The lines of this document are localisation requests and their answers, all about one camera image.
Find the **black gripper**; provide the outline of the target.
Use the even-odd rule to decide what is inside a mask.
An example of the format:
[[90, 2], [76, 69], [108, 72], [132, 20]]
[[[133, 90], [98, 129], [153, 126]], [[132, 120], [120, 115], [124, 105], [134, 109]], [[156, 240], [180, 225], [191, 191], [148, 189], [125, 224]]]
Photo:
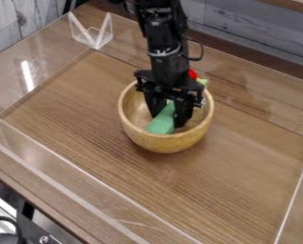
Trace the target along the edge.
[[193, 107], [203, 105], [205, 86], [188, 75], [189, 62], [178, 55], [150, 56], [150, 69], [137, 70], [136, 91], [144, 94], [152, 117], [156, 117], [166, 105], [174, 102], [174, 127], [181, 128], [191, 119]]

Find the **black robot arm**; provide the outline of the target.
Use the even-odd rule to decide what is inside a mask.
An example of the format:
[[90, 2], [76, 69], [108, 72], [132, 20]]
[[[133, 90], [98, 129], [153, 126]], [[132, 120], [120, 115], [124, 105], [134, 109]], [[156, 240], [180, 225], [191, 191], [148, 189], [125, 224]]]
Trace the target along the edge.
[[133, 0], [133, 13], [146, 39], [149, 70], [137, 70], [136, 91], [144, 94], [152, 117], [174, 104], [174, 127], [181, 128], [192, 117], [193, 108], [203, 106], [205, 85], [189, 75], [189, 62], [201, 61], [204, 51], [191, 56], [185, 36], [187, 16], [180, 0]]

